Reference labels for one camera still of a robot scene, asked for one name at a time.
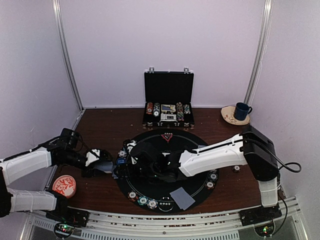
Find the white blue chips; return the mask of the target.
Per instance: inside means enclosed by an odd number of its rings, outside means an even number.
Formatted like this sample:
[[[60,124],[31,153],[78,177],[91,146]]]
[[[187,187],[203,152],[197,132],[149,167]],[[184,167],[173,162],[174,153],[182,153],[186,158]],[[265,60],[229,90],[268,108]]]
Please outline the white blue chips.
[[[120,151],[118,152],[118,156],[119,156],[120,158],[125,158],[125,157],[127,156],[127,152],[122,149],[122,150],[120,150]]]
[[[155,199],[150,199],[147,202],[147,207],[151,210],[154,210],[158,207],[158,202]]]

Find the green chips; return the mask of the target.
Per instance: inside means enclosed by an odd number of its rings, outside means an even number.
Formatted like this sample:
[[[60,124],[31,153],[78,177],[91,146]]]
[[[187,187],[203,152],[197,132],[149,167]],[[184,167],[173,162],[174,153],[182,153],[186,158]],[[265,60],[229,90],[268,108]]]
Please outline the green chips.
[[[144,206],[148,203],[148,198],[145,197],[145,196],[140,196],[137,200],[138,204],[141,205],[141,206]]]
[[[218,175],[216,173],[211,173],[210,174],[210,180],[212,182],[216,182],[218,180]]]

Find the black poker chip case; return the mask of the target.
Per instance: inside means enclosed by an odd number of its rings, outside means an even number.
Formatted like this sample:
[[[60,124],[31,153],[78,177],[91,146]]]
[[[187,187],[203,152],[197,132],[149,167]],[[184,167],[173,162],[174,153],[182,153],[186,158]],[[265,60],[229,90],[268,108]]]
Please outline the black poker chip case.
[[[193,128],[195,119],[191,105],[194,73],[185,67],[183,71],[155,71],[150,67],[144,72],[145,106],[142,118],[144,127],[183,127]],[[176,112],[162,112],[160,116],[146,114],[147,103],[175,105]],[[184,121],[161,121],[161,113],[177,115],[176,104],[181,102],[190,106],[190,114],[184,114]]]

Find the blue playing card deck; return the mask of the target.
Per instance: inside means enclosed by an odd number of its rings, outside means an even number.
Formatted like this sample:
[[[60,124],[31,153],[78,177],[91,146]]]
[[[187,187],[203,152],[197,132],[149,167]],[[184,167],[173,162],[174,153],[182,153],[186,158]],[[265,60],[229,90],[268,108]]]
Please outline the blue playing card deck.
[[[94,168],[106,174],[112,174],[114,170],[114,165],[111,161],[98,162],[95,164]]]

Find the red chip row in case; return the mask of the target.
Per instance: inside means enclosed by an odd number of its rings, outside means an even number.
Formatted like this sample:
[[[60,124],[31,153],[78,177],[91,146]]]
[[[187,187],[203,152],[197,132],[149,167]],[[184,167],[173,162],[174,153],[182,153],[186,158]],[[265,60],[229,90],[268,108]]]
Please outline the red chip row in case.
[[[146,105],[146,114],[152,115],[153,114],[154,104],[152,102],[148,102]]]

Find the round black poker mat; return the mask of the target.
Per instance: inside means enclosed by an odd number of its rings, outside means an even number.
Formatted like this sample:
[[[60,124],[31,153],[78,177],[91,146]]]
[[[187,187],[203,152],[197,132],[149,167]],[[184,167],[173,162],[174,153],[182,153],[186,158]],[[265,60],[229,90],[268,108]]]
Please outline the round black poker mat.
[[[166,142],[161,134],[164,133],[172,133],[173,137],[169,142]],[[141,133],[131,140],[135,140],[137,143],[139,142],[148,142],[155,146],[161,152],[165,151],[177,151],[177,150],[193,150],[198,149],[199,145],[207,146],[207,143],[201,139],[200,137],[179,129],[156,129]],[[158,182],[158,183],[150,183],[149,181],[141,178],[115,178],[121,192],[128,198],[128,193],[131,191],[136,192],[139,197],[146,197],[148,200],[154,199],[158,202],[162,197],[171,197],[170,192],[177,190],[178,188],[183,188],[193,199],[195,199],[195,203],[190,206],[188,209],[192,209],[201,203],[203,203],[214,191],[206,188],[206,183],[211,181],[210,174],[216,173],[219,179],[219,171],[218,170],[209,170],[202,173],[199,173],[195,176],[186,177],[182,174],[182,180],[176,182]],[[173,214],[180,213],[184,210],[180,209],[173,199],[173,209],[169,212],[161,211],[158,206],[156,209],[149,209],[146,205],[139,205],[137,201],[131,201],[138,207],[152,211],[154,213],[165,213],[165,214]]]

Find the white card box in case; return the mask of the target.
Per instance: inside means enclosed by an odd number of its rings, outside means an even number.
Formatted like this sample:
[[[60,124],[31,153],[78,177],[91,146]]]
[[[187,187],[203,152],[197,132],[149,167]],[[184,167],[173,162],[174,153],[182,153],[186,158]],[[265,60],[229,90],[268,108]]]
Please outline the white card box in case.
[[[177,115],[169,114],[169,113],[161,113],[160,120],[161,121],[177,121]]]

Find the red black chip stack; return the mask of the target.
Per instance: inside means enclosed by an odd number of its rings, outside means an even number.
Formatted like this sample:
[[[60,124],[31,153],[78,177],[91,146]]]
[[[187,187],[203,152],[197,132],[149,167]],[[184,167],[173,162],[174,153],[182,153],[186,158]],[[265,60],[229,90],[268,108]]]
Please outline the red black chip stack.
[[[234,173],[239,173],[239,172],[241,171],[241,167],[240,167],[239,165],[234,165],[234,166],[232,167],[232,171],[233,171]]]

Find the red black chips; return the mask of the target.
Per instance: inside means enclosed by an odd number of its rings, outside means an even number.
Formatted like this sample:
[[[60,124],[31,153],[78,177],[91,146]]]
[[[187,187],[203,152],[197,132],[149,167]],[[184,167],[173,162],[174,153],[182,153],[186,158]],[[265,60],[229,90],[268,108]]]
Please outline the red black chips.
[[[212,181],[208,181],[205,186],[208,190],[213,190],[215,188],[216,184]]]
[[[130,191],[127,194],[127,197],[130,201],[135,202],[139,199],[139,195],[135,191]]]

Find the aluminium frame post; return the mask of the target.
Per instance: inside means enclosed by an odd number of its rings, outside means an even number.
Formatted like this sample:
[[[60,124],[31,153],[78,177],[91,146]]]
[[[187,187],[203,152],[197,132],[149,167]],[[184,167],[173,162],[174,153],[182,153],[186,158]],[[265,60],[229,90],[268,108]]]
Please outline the aluminium frame post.
[[[261,21],[260,34],[259,34],[256,54],[253,62],[253,67],[252,67],[247,91],[244,98],[244,102],[248,105],[251,105],[253,103],[255,92],[260,79],[263,57],[267,49],[269,35],[270,35],[273,5],[274,5],[273,0],[264,1],[264,10],[262,14],[262,21]]]
[[[76,84],[75,76],[74,76],[74,71],[72,68],[71,64],[71,59],[68,51],[68,46],[67,46],[67,40],[66,40],[66,35],[64,31],[64,25],[63,25],[63,16],[61,12],[61,3],[59,0],[53,0],[52,1],[52,6],[53,6],[53,13],[56,21],[56,26],[57,26],[57,31],[59,35],[59,40],[60,40],[60,45],[61,45],[61,50],[62,50],[62,56],[63,56],[63,61],[67,73],[67,77],[71,86],[71,90],[73,93],[73,96],[75,98],[77,107],[80,112],[84,110],[83,103],[81,101],[81,97],[79,94],[79,90]]]

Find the clear round dealer button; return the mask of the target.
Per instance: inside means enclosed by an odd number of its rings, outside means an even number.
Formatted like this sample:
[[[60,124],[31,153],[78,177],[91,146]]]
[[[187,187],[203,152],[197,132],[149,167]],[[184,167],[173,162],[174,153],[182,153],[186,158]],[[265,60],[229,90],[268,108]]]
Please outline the clear round dealer button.
[[[162,212],[170,212],[174,207],[174,201],[171,197],[169,196],[163,196],[159,201],[158,201],[158,208]]]

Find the red triangle all-in marker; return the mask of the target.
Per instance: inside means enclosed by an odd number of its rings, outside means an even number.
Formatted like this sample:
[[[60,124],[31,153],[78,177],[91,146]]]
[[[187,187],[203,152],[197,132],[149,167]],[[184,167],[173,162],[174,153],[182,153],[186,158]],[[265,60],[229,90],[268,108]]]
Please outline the red triangle all-in marker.
[[[160,135],[167,143],[170,142],[170,140],[172,139],[173,137],[173,134],[172,133],[164,133],[164,134],[161,134]]]

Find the blue small blind button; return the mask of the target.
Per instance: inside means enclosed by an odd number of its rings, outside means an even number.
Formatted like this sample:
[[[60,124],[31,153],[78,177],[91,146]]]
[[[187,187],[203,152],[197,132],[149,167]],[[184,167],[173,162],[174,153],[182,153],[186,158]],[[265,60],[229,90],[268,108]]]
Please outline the blue small blind button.
[[[124,165],[126,162],[127,162],[126,158],[119,157],[119,158],[116,160],[116,165],[117,165],[117,166]]]

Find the red white round coaster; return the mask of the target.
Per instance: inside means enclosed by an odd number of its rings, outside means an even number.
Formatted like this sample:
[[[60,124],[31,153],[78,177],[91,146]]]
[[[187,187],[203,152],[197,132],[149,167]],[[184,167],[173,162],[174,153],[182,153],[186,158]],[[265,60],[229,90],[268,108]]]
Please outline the red white round coaster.
[[[69,199],[76,193],[76,180],[71,175],[62,175],[54,181],[52,190]]]

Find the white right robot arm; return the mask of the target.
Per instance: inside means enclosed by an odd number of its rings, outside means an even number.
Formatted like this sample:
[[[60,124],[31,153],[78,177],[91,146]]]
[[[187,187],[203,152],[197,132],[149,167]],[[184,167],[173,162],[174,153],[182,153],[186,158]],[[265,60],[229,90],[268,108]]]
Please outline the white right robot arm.
[[[256,216],[266,221],[276,212],[279,168],[273,142],[251,126],[212,145],[179,129],[144,132],[124,142],[113,172],[138,206],[173,213],[202,203],[221,168],[243,165],[258,182],[262,206]]]

